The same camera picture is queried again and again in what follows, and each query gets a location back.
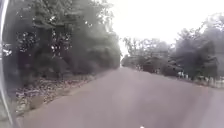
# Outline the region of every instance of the bright sky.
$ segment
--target bright sky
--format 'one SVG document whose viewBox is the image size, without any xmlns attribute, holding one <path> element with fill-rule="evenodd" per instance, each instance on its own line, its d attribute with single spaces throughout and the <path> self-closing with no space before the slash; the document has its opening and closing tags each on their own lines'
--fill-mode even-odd
<svg viewBox="0 0 224 128">
<path fill-rule="evenodd" d="M 222 0 L 109 0 L 113 28 L 121 36 L 159 38 L 174 43 L 183 28 L 197 28 L 207 16 L 224 12 Z M 127 53 L 124 44 L 121 50 Z"/>
</svg>

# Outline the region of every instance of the road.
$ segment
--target road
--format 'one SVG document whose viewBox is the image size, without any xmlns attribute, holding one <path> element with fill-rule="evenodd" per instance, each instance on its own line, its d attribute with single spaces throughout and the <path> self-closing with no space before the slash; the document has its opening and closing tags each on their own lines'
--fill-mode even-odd
<svg viewBox="0 0 224 128">
<path fill-rule="evenodd" d="M 224 91 L 111 71 L 19 119 L 22 128 L 222 128 Z"/>
</svg>

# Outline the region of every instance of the sky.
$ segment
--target sky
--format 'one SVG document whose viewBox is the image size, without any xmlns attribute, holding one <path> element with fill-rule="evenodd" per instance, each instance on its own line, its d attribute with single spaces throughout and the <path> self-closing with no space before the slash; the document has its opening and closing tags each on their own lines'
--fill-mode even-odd
<svg viewBox="0 0 224 128">
<path fill-rule="evenodd" d="M 109 0 L 113 29 L 120 37 L 159 38 L 175 43 L 183 28 L 198 28 L 206 17 L 224 12 L 222 0 Z M 123 54 L 127 50 L 119 42 Z"/>
</svg>

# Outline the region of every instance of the treeline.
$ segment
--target treeline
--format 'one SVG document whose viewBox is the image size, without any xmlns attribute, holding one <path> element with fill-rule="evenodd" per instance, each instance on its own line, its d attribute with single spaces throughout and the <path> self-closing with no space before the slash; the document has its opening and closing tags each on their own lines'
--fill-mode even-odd
<svg viewBox="0 0 224 128">
<path fill-rule="evenodd" d="M 92 0 L 12 0 L 4 27 L 5 79 L 22 85 L 120 65 L 111 4 Z"/>
<path fill-rule="evenodd" d="M 224 75 L 224 15 L 208 17 L 198 29 L 183 29 L 175 44 L 124 38 L 129 55 L 122 65 L 168 76 L 219 78 Z"/>
</svg>

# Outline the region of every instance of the tree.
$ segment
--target tree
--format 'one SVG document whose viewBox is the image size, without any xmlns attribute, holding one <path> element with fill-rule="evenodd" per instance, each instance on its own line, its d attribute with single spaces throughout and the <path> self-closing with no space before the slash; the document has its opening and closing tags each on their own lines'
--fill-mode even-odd
<svg viewBox="0 0 224 128">
<path fill-rule="evenodd" d="M 3 58 L 6 70 L 14 62 L 20 76 L 30 80 L 118 67 L 110 7 L 91 0 L 11 1 L 4 29 L 5 49 L 11 51 Z"/>
</svg>

